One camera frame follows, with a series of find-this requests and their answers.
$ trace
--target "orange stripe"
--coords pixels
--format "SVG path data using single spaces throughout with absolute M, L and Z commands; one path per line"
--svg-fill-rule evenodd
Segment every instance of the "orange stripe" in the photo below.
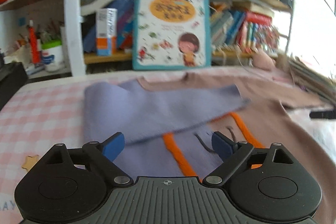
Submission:
M 172 153 L 174 159 L 180 167 L 180 170 L 186 177 L 197 177 L 195 171 L 188 163 L 186 158 L 183 156 L 182 151 L 179 149 L 177 144 L 174 141 L 174 134 L 169 132 L 162 135 L 163 141 L 166 145 L 166 148 L 170 153 Z
M 244 124 L 241 117 L 236 112 L 230 112 L 227 115 L 230 115 L 235 120 L 236 124 L 238 125 L 240 131 L 242 132 L 242 134 L 244 135 L 248 143 L 252 144 L 256 148 L 265 148 L 265 146 L 263 146 L 262 143 L 260 143 L 256 138 L 254 138 L 252 133 L 249 131 L 247 126 Z

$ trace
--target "blue gripper pad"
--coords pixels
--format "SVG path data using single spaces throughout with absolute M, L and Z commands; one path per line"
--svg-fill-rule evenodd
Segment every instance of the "blue gripper pad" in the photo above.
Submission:
M 117 156 L 124 150 L 125 137 L 121 132 L 118 132 L 105 140 L 102 145 L 103 155 L 110 161 L 114 161 Z
M 211 137 L 212 149 L 218 154 L 218 156 L 225 161 L 234 152 L 233 144 L 235 144 L 230 139 L 226 138 L 220 132 L 214 132 Z

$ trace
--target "pink checkered tablecloth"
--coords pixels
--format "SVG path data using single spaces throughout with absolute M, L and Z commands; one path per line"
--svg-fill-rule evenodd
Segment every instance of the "pink checkered tablecloth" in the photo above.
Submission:
M 280 79 L 284 74 L 241 67 L 193 70 L 208 75 L 236 75 Z M 0 111 L 0 223 L 18 224 L 22 217 L 14 201 L 14 189 L 26 170 L 21 168 L 26 156 L 42 157 L 55 143 L 68 148 L 83 145 L 84 89 L 97 81 L 118 84 L 145 75 L 147 81 L 169 81 L 185 72 L 111 73 L 101 80 L 85 80 L 47 88 L 17 92 Z

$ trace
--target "medicine box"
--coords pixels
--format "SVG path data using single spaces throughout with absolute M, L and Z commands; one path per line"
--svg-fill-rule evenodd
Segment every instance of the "medicine box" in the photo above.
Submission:
M 117 9 L 99 9 L 96 13 L 97 55 L 109 56 L 117 51 Z

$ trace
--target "lavender towel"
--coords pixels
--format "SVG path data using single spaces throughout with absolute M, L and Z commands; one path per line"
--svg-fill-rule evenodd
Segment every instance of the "lavender towel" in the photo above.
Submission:
M 203 179 L 223 163 L 215 153 L 209 153 L 194 134 L 211 148 L 212 131 L 206 125 L 177 132 L 174 140 L 195 173 Z M 182 177 L 179 166 L 172 154 L 166 149 L 163 138 L 151 138 L 144 142 L 126 145 L 123 152 L 113 163 L 130 175 L 148 177 Z
M 236 85 L 157 92 L 143 89 L 137 80 L 119 86 L 97 83 L 85 90 L 84 139 L 102 142 L 122 132 L 131 144 L 196 128 L 248 102 Z

